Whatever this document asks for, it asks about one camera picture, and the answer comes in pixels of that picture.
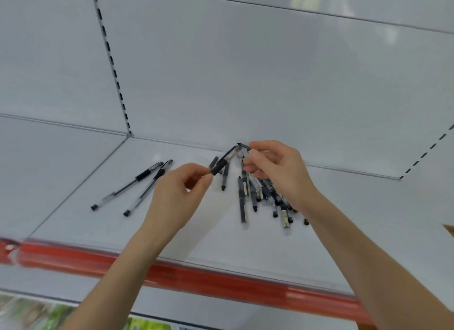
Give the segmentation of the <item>clear pen with black grip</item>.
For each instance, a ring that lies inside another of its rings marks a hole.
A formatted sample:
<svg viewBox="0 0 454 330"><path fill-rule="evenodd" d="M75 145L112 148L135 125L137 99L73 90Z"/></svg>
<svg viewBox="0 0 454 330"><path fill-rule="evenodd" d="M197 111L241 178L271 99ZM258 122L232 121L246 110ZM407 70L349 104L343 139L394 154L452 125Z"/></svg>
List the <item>clear pen with black grip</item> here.
<svg viewBox="0 0 454 330"><path fill-rule="evenodd" d="M144 201L144 199L146 198L146 196L150 193L150 191L152 190L152 188L154 187L154 185L156 184L157 180L163 176L168 168L173 164L173 160L170 159L168 161L166 161L162 167L160 167L160 169L157 171L157 173L155 174L155 176L152 178L151 182L146 186L146 188L143 190L143 192L138 196L138 198L133 201L133 203L131 204L130 207L128 207L128 209L126 209L124 212L123 212L123 216L125 217L129 217L133 214L133 212L138 208L138 206Z"/></svg>
<svg viewBox="0 0 454 330"><path fill-rule="evenodd" d="M122 194L125 190L129 189L130 187L132 187L133 185L139 183L140 181L142 181L143 179L145 179L146 177L148 177L149 175L152 174L152 172L156 171L158 168L161 168L162 166L164 165L164 162L160 161L160 162L157 162L155 163L154 165L152 165L151 167L147 168L146 170L144 170L142 173L140 173L139 175L137 175L131 182L127 183L125 186L123 186L122 188L118 189L118 190L115 190L111 193L109 193L108 195L106 195L105 197L103 197L99 202L93 204L92 206L90 206L90 209L92 211L96 211L98 210L99 208L103 207L105 204L109 203L110 201L112 201L114 198L118 197L120 194Z"/></svg>

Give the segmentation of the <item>person's right hand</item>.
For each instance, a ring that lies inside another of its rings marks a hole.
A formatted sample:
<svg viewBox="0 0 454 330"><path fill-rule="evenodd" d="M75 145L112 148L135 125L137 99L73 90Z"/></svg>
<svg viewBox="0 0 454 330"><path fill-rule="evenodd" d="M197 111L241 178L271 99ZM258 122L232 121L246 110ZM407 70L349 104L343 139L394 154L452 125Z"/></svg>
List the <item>person's right hand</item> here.
<svg viewBox="0 0 454 330"><path fill-rule="evenodd" d="M312 198L319 194L300 152L276 140L251 141L249 151L270 151L273 163L265 166L244 166L246 172L259 179L270 179L277 192L290 205L304 213Z"/></svg>

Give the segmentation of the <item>person's left hand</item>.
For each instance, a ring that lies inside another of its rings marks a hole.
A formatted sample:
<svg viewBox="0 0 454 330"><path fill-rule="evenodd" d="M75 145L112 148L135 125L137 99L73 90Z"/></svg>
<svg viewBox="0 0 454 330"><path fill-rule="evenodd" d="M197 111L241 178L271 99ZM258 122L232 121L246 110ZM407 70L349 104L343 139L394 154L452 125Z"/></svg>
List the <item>person's left hand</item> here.
<svg viewBox="0 0 454 330"><path fill-rule="evenodd" d="M208 167L187 163L159 178L142 227L167 234L177 233L202 201L189 198L188 180L206 174L211 174Z"/></svg>

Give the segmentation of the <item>pile of black pens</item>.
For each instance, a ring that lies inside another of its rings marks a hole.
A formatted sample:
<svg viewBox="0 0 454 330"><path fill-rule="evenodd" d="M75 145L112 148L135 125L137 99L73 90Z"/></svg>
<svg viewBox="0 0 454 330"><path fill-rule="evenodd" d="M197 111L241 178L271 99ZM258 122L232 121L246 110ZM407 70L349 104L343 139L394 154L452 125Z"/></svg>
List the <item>pile of black pens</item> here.
<svg viewBox="0 0 454 330"><path fill-rule="evenodd" d="M209 165L209 169L215 165L219 158L219 156L215 156ZM231 161L218 173L222 176L221 190L223 191L227 187ZM271 208L273 218L281 218L284 229L290 228L293 223L292 215L297 213L297 211L276 191L269 179L259 179L251 176L245 171L243 160L240 161L240 165L241 175L237 178L237 184L241 223L246 224L248 222L247 201L251 202L254 212L258 212L258 204L262 202L263 206Z"/></svg>

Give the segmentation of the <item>green packaged goods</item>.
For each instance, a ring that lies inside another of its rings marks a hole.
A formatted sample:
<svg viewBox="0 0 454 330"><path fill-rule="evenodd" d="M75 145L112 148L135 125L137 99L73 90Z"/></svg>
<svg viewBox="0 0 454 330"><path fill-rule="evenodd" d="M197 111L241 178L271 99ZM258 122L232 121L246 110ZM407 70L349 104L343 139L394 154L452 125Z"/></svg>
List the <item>green packaged goods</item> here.
<svg viewBox="0 0 454 330"><path fill-rule="evenodd" d="M76 307L0 293L0 330L61 330ZM180 330L178 326L129 317L122 330Z"/></svg>

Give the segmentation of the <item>person's right forearm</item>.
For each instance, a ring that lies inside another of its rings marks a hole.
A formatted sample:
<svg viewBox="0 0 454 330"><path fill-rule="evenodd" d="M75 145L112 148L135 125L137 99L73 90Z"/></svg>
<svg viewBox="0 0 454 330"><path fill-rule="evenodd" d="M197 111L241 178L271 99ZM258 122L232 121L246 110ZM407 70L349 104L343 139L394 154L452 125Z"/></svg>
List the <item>person's right forearm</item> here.
<svg viewBox="0 0 454 330"><path fill-rule="evenodd" d="M378 330L454 330L454 312L317 189L302 190L295 207Z"/></svg>

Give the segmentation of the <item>white metal shelf board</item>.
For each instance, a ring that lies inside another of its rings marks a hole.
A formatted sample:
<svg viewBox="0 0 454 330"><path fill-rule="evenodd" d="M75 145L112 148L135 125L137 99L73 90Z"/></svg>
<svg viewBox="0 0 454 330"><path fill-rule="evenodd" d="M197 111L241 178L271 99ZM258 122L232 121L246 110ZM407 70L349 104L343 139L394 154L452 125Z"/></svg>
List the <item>white metal shelf board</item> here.
<svg viewBox="0 0 454 330"><path fill-rule="evenodd" d="M0 239L26 239L125 139L0 116Z"/></svg>
<svg viewBox="0 0 454 330"><path fill-rule="evenodd" d="M34 240L120 252L143 223L153 193L132 215L123 212L151 178L132 186L97 211L90 207L119 189L146 167L172 159L171 168L194 162L208 166L217 152L183 145L129 138L32 235ZM403 182L309 167L317 188L367 236L404 266L444 303L454 297L454 239ZM300 213L290 228L271 208L257 212L247 199L242 224L237 159L227 188L220 176L194 216L162 251L167 262L192 265L276 281L352 293L312 226Z"/></svg>

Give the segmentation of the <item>person's left forearm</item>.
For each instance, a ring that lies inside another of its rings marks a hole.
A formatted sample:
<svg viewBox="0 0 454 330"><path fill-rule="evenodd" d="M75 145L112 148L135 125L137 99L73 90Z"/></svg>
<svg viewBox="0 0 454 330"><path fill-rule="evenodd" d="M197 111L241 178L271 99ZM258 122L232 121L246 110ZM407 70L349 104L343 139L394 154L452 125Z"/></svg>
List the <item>person's left forearm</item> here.
<svg viewBox="0 0 454 330"><path fill-rule="evenodd" d="M151 265L180 229L143 225L60 330L122 330Z"/></svg>

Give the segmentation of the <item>slotted white shelf upright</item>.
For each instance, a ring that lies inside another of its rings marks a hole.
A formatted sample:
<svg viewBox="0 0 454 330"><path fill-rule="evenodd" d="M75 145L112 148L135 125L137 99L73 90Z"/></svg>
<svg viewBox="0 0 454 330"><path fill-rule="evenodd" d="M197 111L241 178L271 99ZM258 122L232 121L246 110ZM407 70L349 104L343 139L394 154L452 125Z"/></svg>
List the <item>slotted white shelf upright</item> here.
<svg viewBox="0 0 454 330"><path fill-rule="evenodd" d="M97 17L97 20L98 20L98 23L99 23L99 28L100 28L100 31L101 31L101 35L102 35L102 38L103 38L105 51L106 51L107 56L108 56L110 70L111 70L112 78L113 78L113 81L114 81L114 86L115 86L118 102L120 104L121 111L122 111L123 121L124 121L125 126L126 126L127 137L130 138L130 137L133 137L133 132L131 130L131 126L130 126L130 123L129 123L128 114L127 114L127 110L126 110L126 105L124 103L120 82L118 80L118 74L117 74L117 71L116 71L116 68L115 68L114 58L112 56L111 46L110 46L108 35L107 35L107 30L106 30L104 22L103 22L103 14L102 14L101 8L99 6L99 0L93 0L93 4L94 4L94 10L95 10L95 13L96 13L96 17Z"/></svg>
<svg viewBox="0 0 454 330"><path fill-rule="evenodd" d="M415 162L409 167L403 175L401 175L398 180L402 180L403 178L406 177L407 174L409 174L410 171L412 171L413 168L415 168L418 164L420 164L421 161L424 160L424 158L429 154L430 151L432 151L437 145L440 144L440 142L448 135L448 133L454 129L454 123L449 126L449 128L420 156L418 157Z"/></svg>

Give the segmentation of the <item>black gel pen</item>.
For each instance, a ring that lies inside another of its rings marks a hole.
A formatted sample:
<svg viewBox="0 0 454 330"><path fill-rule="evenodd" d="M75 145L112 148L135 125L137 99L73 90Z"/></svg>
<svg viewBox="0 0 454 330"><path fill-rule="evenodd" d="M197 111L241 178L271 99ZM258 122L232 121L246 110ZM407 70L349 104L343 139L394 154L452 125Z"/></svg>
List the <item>black gel pen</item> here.
<svg viewBox="0 0 454 330"><path fill-rule="evenodd" d="M210 173L213 176L217 175L231 161L234 155L244 150L248 152L251 150L251 147L243 143L237 143L232 148L228 149L224 155L216 161L215 165L210 168Z"/></svg>

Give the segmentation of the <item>red shelf price rail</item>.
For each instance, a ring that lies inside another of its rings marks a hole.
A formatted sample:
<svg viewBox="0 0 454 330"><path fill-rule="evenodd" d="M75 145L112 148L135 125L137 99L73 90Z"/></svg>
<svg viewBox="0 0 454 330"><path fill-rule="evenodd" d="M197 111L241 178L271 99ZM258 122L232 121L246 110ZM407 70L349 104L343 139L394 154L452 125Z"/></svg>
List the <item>red shelf price rail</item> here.
<svg viewBox="0 0 454 330"><path fill-rule="evenodd" d="M102 277L117 257L116 253L38 241L22 243L16 255L19 265L24 268L92 277ZM165 261L157 261L151 266L144 285L374 324L358 299L351 295Z"/></svg>
<svg viewBox="0 0 454 330"><path fill-rule="evenodd" d="M0 237L0 264L15 265L14 254L20 248L20 242Z"/></svg>

